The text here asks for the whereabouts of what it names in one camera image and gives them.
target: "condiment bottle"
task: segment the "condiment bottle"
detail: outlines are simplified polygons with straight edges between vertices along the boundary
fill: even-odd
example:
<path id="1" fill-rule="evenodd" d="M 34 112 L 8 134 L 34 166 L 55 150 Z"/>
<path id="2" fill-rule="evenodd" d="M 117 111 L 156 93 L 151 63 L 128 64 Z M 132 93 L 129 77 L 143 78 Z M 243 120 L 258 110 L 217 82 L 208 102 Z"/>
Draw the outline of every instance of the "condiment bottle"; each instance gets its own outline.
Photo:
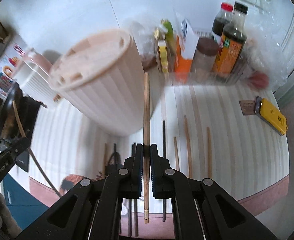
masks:
<path id="1" fill-rule="evenodd" d="M 196 48 L 191 71 L 197 71 L 199 68 L 211 71 L 219 51 L 218 44 L 210 38 L 199 38 Z"/>
<path id="2" fill-rule="evenodd" d="M 219 53 L 213 66 L 217 73 L 230 74 L 244 47 L 247 39 L 244 33 L 244 23 L 248 8 L 240 3 L 235 3 L 232 21 L 226 24 L 219 44 Z"/>
<path id="3" fill-rule="evenodd" d="M 230 23 L 233 15 L 233 6 L 229 3 L 222 3 L 219 13 L 216 15 L 213 29 L 212 29 L 212 38 L 218 44 L 220 43 L 220 37 L 223 33 L 223 28 L 226 24 Z"/>

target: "screw head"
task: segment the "screw head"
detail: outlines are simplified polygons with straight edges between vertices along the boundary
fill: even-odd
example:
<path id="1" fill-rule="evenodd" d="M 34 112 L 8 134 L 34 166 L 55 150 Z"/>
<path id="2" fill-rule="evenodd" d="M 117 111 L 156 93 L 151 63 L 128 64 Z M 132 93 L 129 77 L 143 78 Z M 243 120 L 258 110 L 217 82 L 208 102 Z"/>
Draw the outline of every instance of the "screw head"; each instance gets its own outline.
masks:
<path id="1" fill-rule="evenodd" d="M 127 170 L 127 169 L 120 169 L 120 170 L 118 171 L 118 173 L 119 173 L 120 175 L 126 175 L 126 174 L 128 173 L 128 170 Z"/>
<path id="2" fill-rule="evenodd" d="M 83 186 L 83 187 L 86 187 L 90 184 L 90 179 L 83 179 L 81 182 L 80 182 L 80 185 Z"/>
<path id="3" fill-rule="evenodd" d="M 174 175 L 175 174 L 175 170 L 173 170 L 173 169 L 167 169 L 167 170 L 165 170 L 165 173 L 167 175 Z"/>
<path id="4" fill-rule="evenodd" d="M 211 186 L 211 185 L 214 184 L 213 180 L 212 180 L 212 179 L 209 179 L 209 178 L 204 179 L 204 180 L 203 180 L 203 183 L 204 183 L 206 186 Z"/>

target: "plastic bag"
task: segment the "plastic bag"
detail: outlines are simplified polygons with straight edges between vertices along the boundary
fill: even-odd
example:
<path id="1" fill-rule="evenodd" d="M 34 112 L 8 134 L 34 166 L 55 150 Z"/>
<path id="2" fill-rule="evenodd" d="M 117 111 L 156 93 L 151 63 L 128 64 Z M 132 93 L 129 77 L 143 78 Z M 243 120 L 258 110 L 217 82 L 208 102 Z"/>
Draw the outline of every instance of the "plastic bag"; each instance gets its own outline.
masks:
<path id="1" fill-rule="evenodd" d="M 140 14 L 126 19 L 121 27 L 127 29 L 134 37 L 143 69 L 147 70 L 156 65 L 154 31 L 156 28 L 166 31 L 160 24 L 160 19 L 148 14 Z"/>
<path id="2" fill-rule="evenodd" d="M 275 40 L 278 23 L 269 12 L 246 19 L 247 41 L 237 61 L 242 79 L 257 89 L 277 90 L 287 81 L 287 59 Z"/>

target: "bucket lid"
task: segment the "bucket lid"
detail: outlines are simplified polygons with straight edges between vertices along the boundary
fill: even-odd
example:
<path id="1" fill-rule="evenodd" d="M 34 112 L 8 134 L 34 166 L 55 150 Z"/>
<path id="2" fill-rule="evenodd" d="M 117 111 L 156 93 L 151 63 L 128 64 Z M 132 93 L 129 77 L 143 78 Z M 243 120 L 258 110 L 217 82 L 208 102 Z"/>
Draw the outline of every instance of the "bucket lid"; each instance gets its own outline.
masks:
<path id="1" fill-rule="evenodd" d="M 56 91 L 70 90 L 99 77 L 124 55 L 131 42 L 130 34 L 121 29 L 83 39 L 53 65 L 50 87 Z"/>

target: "chopstick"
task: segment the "chopstick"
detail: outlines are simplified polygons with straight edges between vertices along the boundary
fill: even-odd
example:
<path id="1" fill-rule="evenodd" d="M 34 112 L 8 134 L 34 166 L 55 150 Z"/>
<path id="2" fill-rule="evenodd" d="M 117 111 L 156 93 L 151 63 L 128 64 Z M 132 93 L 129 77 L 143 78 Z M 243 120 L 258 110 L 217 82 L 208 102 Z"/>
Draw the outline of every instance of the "chopstick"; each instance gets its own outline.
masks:
<path id="1" fill-rule="evenodd" d="M 136 143 L 132 145 L 132 156 L 136 154 Z M 137 211 L 137 199 L 134 199 L 134 226 L 135 226 L 135 237 L 138 236 L 138 211 Z"/>
<path id="2" fill-rule="evenodd" d="M 163 120 L 163 157 L 166 158 L 166 126 L 165 120 Z M 167 215 L 167 199 L 163 199 L 163 222 L 166 222 L 166 215 Z"/>
<path id="3" fill-rule="evenodd" d="M 188 131 L 188 122 L 187 117 L 184 115 L 185 120 L 185 135 L 187 141 L 187 157 L 188 157 L 188 175 L 189 178 L 192 179 L 192 164 L 191 164 L 191 145 L 190 145 L 190 138 L 189 138 L 189 131 Z"/>
<path id="4" fill-rule="evenodd" d="M 212 177 L 211 166 L 212 166 L 212 155 L 211 155 L 211 136 L 210 128 L 207 127 L 207 140 L 208 140 L 208 177 Z"/>
<path id="5" fill-rule="evenodd" d="M 135 156 L 135 152 L 136 152 L 136 143 L 133 143 L 131 145 L 131 156 Z M 131 237 L 132 236 L 132 199 L 128 199 L 128 236 Z"/>
<path id="6" fill-rule="evenodd" d="M 15 112 L 15 117 L 16 117 L 16 121 L 18 124 L 18 128 L 19 128 L 19 132 L 21 134 L 22 137 L 26 137 L 24 128 L 22 127 L 21 121 L 20 121 L 20 117 L 18 114 L 18 110 L 17 110 L 17 106 L 16 106 L 16 102 L 15 100 L 12 101 L 12 106 L 13 106 L 13 111 Z M 59 193 L 59 191 L 55 188 L 55 186 L 51 183 L 51 181 L 49 180 L 49 178 L 47 177 L 47 175 L 45 174 L 45 172 L 43 171 L 43 169 L 41 168 L 39 162 L 37 161 L 34 152 L 31 150 L 31 148 L 29 147 L 28 152 L 31 156 L 31 158 L 34 160 L 34 163 L 36 164 L 37 168 L 39 169 L 40 173 L 43 175 L 43 177 L 45 178 L 45 180 L 48 182 L 48 184 L 50 185 L 50 187 L 54 190 L 54 192 L 61 197 L 61 194 Z"/>
<path id="7" fill-rule="evenodd" d="M 176 170 L 179 171 L 179 157 L 178 157 L 178 146 L 177 146 L 176 137 L 174 137 L 174 147 L 175 147 Z"/>
<path id="8" fill-rule="evenodd" d="M 144 76 L 144 126 L 143 126 L 143 177 L 144 177 L 144 218 L 149 222 L 149 172 L 150 172 L 150 83 L 149 74 Z"/>

